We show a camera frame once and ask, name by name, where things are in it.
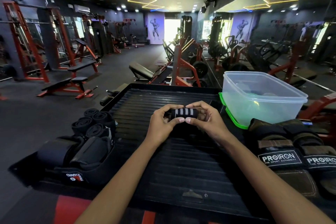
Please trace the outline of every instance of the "container rim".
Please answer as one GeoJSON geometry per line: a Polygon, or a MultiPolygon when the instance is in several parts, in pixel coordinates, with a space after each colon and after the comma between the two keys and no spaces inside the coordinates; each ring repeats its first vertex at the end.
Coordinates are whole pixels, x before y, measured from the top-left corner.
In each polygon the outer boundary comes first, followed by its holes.
{"type": "Polygon", "coordinates": [[[307,103],[308,102],[308,95],[302,92],[301,90],[298,90],[297,88],[291,86],[290,84],[280,80],[279,78],[276,78],[274,76],[271,76],[264,72],[254,72],[254,71],[226,71],[223,74],[223,77],[228,81],[228,83],[241,95],[243,95],[246,99],[251,101],[259,101],[259,102],[273,102],[273,103],[307,103]],[[230,74],[259,74],[261,76],[268,77],[269,79],[273,80],[274,82],[280,84],[282,87],[287,88],[288,90],[292,91],[295,94],[298,94],[297,97],[274,97],[274,96],[254,96],[247,94],[242,89],[236,86],[236,84],[229,78],[228,75],[230,74]]]}

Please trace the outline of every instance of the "transparent plastic bin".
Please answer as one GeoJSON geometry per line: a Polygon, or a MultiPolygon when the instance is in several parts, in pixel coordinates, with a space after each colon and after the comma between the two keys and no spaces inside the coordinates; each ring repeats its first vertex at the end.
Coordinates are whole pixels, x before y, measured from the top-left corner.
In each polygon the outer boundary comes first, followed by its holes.
{"type": "Polygon", "coordinates": [[[248,126],[252,118],[269,123],[295,119],[308,95],[262,72],[224,73],[222,96],[233,117],[248,126]]]}

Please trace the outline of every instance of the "wall mural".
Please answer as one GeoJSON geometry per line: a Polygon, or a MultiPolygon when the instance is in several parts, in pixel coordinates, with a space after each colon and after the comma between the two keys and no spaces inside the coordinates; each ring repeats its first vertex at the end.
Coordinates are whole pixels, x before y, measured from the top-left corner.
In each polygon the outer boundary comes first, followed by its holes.
{"type": "Polygon", "coordinates": [[[244,40],[247,42],[250,38],[250,31],[252,25],[251,13],[238,13],[233,18],[230,35],[234,35],[238,42],[244,40]]]}
{"type": "Polygon", "coordinates": [[[162,44],[165,32],[165,14],[164,13],[148,13],[147,18],[148,39],[151,44],[162,44]]]}

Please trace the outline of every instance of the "green lid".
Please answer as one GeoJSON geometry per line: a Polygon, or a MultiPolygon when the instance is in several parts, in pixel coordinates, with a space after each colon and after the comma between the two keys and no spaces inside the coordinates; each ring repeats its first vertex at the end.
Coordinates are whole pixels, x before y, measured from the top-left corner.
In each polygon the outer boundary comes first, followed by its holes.
{"type": "MultiPolygon", "coordinates": [[[[226,106],[226,103],[223,99],[223,95],[222,93],[220,92],[219,93],[219,98],[220,100],[222,101],[222,104],[226,106]]],[[[241,129],[248,129],[248,126],[244,126],[244,125],[241,125],[237,122],[237,120],[233,117],[232,113],[230,112],[229,108],[226,106],[225,108],[226,110],[226,113],[229,115],[230,119],[232,120],[232,122],[238,127],[238,128],[241,128],[241,129]]]]}

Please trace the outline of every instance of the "person's left hand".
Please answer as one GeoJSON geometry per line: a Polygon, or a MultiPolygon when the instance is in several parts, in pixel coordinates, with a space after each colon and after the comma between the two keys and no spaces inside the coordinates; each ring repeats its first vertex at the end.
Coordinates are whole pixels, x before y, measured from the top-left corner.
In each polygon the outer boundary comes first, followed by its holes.
{"type": "Polygon", "coordinates": [[[149,141],[153,145],[159,147],[160,144],[162,144],[168,138],[175,125],[185,121],[183,117],[172,119],[170,122],[168,122],[167,118],[163,118],[165,112],[169,111],[170,109],[179,108],[183,108],[183,105],[168,104],[154,111],[152,117],[150,118],[145,141],[149,141]]]}

